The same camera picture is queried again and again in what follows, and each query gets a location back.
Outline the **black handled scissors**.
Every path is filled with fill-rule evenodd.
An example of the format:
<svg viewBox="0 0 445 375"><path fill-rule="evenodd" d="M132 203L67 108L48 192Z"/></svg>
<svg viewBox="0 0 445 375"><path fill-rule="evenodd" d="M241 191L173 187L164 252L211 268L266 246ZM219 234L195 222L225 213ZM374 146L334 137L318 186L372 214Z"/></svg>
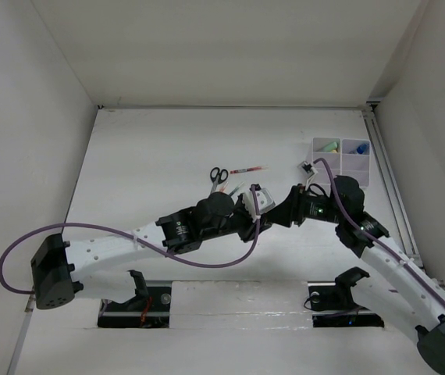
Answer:
<svg viewBox="0 0 445 375"><path fill-rule="evenodd" d="M227 181L229 176L229 171L224 168L214 167L210 172L210 179L212 182L212 187L210 190L210 195L215 192L216 188Z"/></svg>

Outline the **green pen refill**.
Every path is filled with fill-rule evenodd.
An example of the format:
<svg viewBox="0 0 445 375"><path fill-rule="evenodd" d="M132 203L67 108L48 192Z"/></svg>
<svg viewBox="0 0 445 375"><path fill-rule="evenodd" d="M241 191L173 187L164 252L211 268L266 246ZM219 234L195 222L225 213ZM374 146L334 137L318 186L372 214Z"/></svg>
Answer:
<svg viewBox="0 0 445 375"><path fill-rule="evenodd" d="M244 186L244 182L240 182L230 193L229 196L235 195L242 187Z"/></svg>

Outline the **green highlighter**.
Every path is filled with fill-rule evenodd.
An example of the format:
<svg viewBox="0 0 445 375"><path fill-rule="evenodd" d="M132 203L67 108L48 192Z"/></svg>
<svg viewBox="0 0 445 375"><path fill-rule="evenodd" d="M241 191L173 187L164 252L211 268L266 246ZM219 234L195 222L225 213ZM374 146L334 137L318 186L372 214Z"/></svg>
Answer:
<svg viewBox="0 0 445 375"><path fill-rule="evenodd" d="M323 146L321 148L321 152L328 152L329 150L332 150L332 149L335 149L335 148L338 149L338 143L334 141L334 142L331 142L331 143Z"/></svg>

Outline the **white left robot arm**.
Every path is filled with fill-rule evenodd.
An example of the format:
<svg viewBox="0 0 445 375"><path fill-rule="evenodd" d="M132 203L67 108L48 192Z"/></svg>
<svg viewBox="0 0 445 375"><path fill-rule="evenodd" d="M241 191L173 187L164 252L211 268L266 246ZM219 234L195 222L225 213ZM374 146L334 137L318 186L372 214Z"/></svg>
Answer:
<svg viewBox="0 0 445 375"><path fill-rule="evenodd" d="M183 263L183 255L198 250L208 240L235 234L243 242L268 228L263 220L275 202L262 189L233 200L212 193L194 207L159 218L136 230L106 228L107 236L85 241L65 241L61 234L47 236L30 261L36 306L56 309L79 298L103 298L141 308L147 289L141 272L125 277L107 275L111 268L156 256Z"/></svg>

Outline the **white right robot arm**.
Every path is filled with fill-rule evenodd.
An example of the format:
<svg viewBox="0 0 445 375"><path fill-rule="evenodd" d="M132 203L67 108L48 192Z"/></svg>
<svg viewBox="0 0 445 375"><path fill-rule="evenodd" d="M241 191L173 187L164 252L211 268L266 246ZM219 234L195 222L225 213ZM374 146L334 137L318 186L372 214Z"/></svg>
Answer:
<svg viewBox="0 0 445 375"><path fill-rule="evenodd" d="M445 374L445 290L397 247L364 203L358 182L338 176L329 195L314 195L298 184L279 205L262 198L259 207L266 222L283 227L299 226L306 219L334 223L340 242L390 285L378 287L368 271L352 267L335 278L328 292L311 299L314 310L369 309L416 344L432 370Z"/></svg>

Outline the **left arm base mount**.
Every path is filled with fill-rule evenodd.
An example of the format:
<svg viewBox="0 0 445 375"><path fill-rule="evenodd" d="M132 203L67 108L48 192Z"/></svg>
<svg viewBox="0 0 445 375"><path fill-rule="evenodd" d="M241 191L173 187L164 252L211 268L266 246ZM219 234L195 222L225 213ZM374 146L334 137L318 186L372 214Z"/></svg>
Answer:
<svg viewBox="0 0 445 375"><path fill-rule="evenodd" d="M102 300L98 314L99 328L163 329L169 328L172 285L169 280L145 280L143 273L131 270L134 296L123 303Z"/></svg>

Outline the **orange pen refill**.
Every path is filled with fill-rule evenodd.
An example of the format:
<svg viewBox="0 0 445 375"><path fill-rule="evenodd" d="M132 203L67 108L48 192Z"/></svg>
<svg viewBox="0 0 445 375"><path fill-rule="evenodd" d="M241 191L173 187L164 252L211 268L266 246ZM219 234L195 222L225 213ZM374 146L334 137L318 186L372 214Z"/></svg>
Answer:
<svg viewBox="0 0 445 375"><path fill-rule="evenodd" d="M229 181L226 181L226 182L222 185L222 187L219 189L219 192L225 192L226 189L227 189L227 187L228 187L228 183L229 183Z"/></svg>

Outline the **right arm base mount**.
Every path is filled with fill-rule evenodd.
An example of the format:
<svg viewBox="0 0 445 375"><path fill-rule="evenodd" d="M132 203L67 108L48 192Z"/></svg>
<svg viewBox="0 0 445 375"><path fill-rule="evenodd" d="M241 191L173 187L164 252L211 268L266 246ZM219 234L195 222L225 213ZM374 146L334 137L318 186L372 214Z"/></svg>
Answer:
<svg viewBox="0 0 445 375"><path fill-rule="evenodd" d="M314 328L384 328L383 319L358 305L351 293L357 282L369 278L369 273L353 267L341 273L334 281L308 283L308 297L303 307L312 312Z"/></svg>

